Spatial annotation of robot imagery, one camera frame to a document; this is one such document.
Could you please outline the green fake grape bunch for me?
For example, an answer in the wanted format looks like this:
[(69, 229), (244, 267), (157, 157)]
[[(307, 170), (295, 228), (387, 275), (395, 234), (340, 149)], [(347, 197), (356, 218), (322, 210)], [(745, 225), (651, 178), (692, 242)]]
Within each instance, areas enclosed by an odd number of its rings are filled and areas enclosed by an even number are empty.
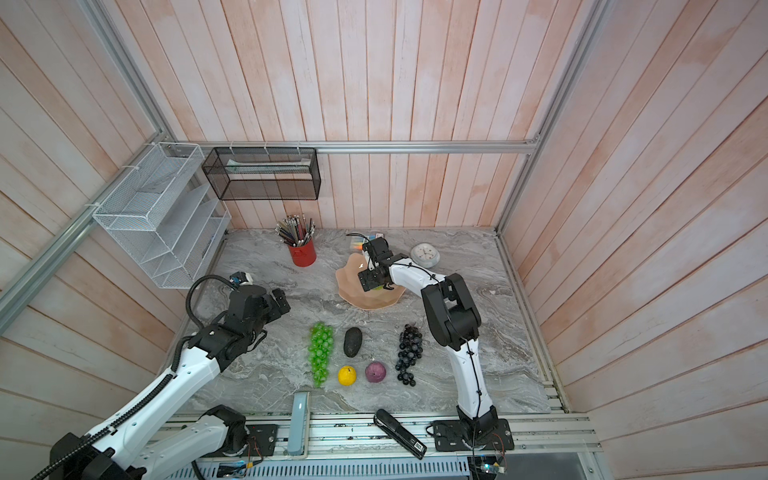
[(310, 330), (308, 361), (315, 388), (320, 388), (329, 375), (329, 361), (334, 348), (333, 329), (324, 322), (317, 322)]

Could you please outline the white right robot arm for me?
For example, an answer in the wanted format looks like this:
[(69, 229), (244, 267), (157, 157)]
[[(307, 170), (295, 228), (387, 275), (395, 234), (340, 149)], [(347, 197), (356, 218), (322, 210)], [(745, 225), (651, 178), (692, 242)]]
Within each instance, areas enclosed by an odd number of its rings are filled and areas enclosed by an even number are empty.
[(479, 359), (481, 316), (463, 277), (435, 273), (405, 254), (395, 254), (383, 237), (364, 240), (362, 251), (367, 267), (358, 278), (365, 292), (401, 286), (421, 298), (434, 340), (450, 355), (464, 437), (471, 440), (491, 433), (499, 417)]

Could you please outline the black fake grape bunch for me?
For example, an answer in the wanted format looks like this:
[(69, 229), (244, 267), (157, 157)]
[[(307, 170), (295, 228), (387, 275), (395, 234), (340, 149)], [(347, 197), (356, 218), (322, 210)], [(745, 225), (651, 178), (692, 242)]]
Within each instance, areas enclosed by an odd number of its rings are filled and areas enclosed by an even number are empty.
[(423, 335), (415, 325), (405, 325), (399, 336), (398, 359), (395, 364), (397, 379), (403, 385), (414, 387), (416, 380), (410, 369), (422, 358)]

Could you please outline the dark fake avocado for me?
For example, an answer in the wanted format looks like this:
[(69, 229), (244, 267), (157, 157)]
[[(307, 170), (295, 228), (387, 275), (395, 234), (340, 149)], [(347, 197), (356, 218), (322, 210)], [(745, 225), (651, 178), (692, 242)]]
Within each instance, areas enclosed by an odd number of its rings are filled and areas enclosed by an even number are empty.
[(346, 330), (343, 341), (343, 352), (346, 357), (354, 358), (358, 355), (363, 341), (363, 334), (360, 328), (351, 327)]

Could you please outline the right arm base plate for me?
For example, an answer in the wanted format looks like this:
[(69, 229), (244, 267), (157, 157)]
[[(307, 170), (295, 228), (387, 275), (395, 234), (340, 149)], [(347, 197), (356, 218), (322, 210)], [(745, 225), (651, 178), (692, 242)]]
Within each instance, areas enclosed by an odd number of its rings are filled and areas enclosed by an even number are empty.
[(504, 453), (515, 449), (511, 428), (506, 419), (499, 419), (488, 431), (472, 429), (460, 420), (437, 420), (433, 421), (426, 431), (434, 439), (435, 448), (439, 452), (478, 450)]

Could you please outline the yellow fake lemon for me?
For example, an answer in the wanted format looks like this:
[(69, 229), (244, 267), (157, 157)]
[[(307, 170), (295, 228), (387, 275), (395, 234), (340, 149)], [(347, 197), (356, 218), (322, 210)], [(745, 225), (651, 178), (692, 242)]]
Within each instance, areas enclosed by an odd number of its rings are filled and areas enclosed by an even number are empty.
[(339, 369), (337, 379), (342, 386), (351, 386), (357, 380), (357, 372), (352, 366), (343, 366)]

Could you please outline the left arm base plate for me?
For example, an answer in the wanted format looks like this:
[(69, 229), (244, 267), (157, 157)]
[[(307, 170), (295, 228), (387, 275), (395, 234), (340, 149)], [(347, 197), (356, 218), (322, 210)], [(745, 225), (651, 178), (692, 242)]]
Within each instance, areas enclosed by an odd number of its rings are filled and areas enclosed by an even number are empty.
[(245, 454), (247, 457), (261, 459), (274, 455), (278, 438), (277, 424), (249, 423), (246, 429), (248, 435)]

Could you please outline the purple fake fig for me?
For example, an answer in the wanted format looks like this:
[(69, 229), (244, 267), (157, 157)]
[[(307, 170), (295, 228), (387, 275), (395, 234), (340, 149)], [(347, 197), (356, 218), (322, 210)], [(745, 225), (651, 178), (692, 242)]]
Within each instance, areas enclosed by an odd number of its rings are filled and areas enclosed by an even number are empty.
[(365, 377), (369, 383), (380, 383), (386, 376), (387, 368), (379, 361), (373, 361), (365, 368)]

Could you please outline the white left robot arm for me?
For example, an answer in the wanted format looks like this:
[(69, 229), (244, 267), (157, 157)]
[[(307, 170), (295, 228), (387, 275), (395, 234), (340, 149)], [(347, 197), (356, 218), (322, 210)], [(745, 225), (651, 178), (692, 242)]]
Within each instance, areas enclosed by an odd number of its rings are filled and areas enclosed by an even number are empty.
[(283, 290), (269, 291), (248, 273), (214, 279), (229, 290), (227, 309), (183, 337), (170, 366), (115, 414), (82, 436), (62, 437), (37, 478), (164, 479), (185, 466), (196, 467), (209, 454), (254, 452), (244, 415), (224, 405), (170, 437), (152, 440), (198, 390), (266, 338), (267, 324), (290, 311)]

